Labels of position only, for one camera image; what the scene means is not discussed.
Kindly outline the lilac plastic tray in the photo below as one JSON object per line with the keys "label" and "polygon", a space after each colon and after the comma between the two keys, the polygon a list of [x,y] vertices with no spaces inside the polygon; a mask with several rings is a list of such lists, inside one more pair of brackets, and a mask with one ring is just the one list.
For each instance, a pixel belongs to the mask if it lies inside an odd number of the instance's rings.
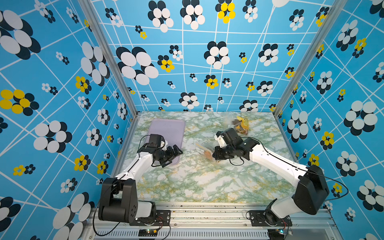
{"label": "lilac plastic tray", "polygon": [[173,147],[177,145],[178,148],[181,149],[185,127],[186,122],[184,120],[153,119],[148,130],[148,135],[161,135],[167,141],[167,146]]}

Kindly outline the ziploc bag of cookies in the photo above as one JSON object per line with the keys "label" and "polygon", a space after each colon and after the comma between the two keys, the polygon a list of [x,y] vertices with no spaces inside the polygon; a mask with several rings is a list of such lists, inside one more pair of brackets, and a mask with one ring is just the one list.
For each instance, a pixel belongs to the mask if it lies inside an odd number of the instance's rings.
{"label": "ziploc bag of cookies", "polygon": [[226,115],[224,117],[224,125],[228,128],[233,128],[239,134],[247,136],[249,133],[249,120],[240,115]]}
{"label": "ziploc bag of cookies", "polygon": [[198,143],[196,143],[195,146],[196,146],[196,151],[199,153],[199,155],[201,155],[202,157],[204,157],[205,159],[207,159],[209,161],[217,161],[213,157],[214,152],[213,152],[212,148],[204,147]]}

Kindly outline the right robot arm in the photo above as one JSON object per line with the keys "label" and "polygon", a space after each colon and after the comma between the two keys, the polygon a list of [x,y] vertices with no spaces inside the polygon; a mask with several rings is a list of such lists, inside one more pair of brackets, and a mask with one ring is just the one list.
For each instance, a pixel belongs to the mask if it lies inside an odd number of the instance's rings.
{"label": "right robot arm", "polygon": [[233,128],[217,132],[215,140],[219,143],[213,153],[215,160],[238,157],[252,161],[273,171],[295,187],[293,194],[273,200],[265,209],[264,217],[270,226],[277,225],[291,214],[303,212],[316,215],[329,196],[326,178],[316,165],[307,167],[286,159],[271,152],[255,138],[239,136]]}

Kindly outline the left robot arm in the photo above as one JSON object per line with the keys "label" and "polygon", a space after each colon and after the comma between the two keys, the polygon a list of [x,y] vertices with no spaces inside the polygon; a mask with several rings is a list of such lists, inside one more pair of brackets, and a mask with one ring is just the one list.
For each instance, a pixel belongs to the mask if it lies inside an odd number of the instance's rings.
{"label": "left robot arm", "polygon": [[98,204],[99,220],[129,224],[136,221],[151,224],[157,220],[156,204],[138,200],[137,181],[149,168],[170,165],[183,151],[177,145],[168,146],[161,135],[148,137],[149,141],[138,148],[131,165],[116,177],[104,180]]}

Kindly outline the left controller board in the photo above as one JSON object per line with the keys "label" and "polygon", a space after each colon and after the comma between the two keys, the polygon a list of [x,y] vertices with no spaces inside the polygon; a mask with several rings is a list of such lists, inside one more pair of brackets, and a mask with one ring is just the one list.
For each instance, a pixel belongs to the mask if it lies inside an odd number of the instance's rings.
{"label": "left controller board", "polygon": [[157,229],[139,229],[139,238],[156,238],[157,236]]}

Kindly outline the controller board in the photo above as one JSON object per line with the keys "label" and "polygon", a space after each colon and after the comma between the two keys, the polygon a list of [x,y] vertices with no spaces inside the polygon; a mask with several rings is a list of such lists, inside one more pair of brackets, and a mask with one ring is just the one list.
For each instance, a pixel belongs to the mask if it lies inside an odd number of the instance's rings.
{"label": "controller board", "polygon": [[268,235],[270,240],[285,240],[286,239],[286,232],[282,229],[275,229],[275,230],[268,230]]}
{"label": "controller board", "polygon": [[139,229],[139,238],[156,238],[157,236],[157,229]]}

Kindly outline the right controller board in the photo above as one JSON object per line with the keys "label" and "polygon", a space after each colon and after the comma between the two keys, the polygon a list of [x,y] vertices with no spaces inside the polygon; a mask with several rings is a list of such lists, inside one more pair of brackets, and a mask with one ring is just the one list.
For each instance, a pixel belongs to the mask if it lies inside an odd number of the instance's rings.
{"label": "right controller board", "polygon": [[268,230],[268,235],[270,240],[285,240],[286,239],[286,232],[282,229],[275,229],[275,230]]}

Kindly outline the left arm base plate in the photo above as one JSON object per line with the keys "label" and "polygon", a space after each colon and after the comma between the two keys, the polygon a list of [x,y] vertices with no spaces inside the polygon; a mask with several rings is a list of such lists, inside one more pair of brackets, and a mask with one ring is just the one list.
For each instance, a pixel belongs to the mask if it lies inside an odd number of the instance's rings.
{"label": "left arm base plate", "polygon": [[155,214],[151,214],[146,218],[137,218],[130,226],[140,226],[140,227],[164,227],[169,226],[171,220],[171,211],[169,210],[156,210]]}

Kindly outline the aluminium front rail frame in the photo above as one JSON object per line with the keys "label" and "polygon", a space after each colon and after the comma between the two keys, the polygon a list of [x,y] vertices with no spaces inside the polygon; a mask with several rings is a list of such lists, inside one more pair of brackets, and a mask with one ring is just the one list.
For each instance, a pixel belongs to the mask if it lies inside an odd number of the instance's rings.
{"label": "aluminium front rail frame", "polygon": [[156,238],[139,238],[139,229],[156,227],[129,226],[95,220],[87,224],[83,240],[269,240],[268,230],[282,229],[285,240],[341,240],[342,235],[330,211],[321,209],[314,216],[290,215],[291,227],[253,227],[246,219],[250,210],[263,210],[257,204],[160,203],[159,210],[171,211],[169,226]]}

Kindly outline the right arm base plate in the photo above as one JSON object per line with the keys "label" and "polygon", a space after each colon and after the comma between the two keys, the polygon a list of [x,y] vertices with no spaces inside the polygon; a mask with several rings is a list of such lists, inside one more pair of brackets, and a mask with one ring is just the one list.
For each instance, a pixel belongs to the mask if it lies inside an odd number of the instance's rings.
{"label": "right arm base plate", "polygon": [[265,211],[250,210],[246,213],[246,219],[251,221],[253,227],[291,227],[292,221],[290,216],[279,219],[273,213],[266,213]]}

